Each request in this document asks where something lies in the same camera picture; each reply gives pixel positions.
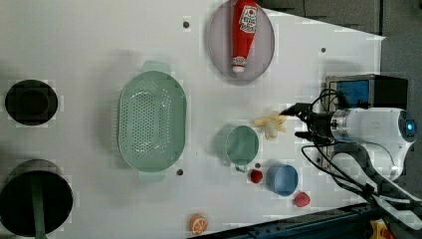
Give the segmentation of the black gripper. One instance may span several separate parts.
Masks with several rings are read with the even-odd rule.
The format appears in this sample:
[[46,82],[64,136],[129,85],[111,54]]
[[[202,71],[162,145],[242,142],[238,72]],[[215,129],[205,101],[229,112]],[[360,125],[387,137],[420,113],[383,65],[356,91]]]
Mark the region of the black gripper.
[[[282,110],[281,116],[299,117],[306,115],[312,109],[311,104],[296,103],[291,107]],[[296,131],[295,136],[314,142],[329,143],[333,136],[330,130],[330,120],[332,113],[310,113],[307,115],[306,124],[308,131]]]

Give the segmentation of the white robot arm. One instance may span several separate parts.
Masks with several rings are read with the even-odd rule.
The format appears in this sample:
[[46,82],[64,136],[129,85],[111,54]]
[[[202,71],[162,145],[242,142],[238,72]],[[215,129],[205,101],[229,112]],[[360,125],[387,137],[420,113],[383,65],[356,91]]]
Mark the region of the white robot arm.
[[326,173],[341,188],[357,194],[381,212],[389,226],[414,236],[421,233],[421,199],[395,183],[414,144],[417,123],[402,109],[341,109],[316,113],[297,103],[282,111],[307,125],[295,136],[311,147],[326,147]]

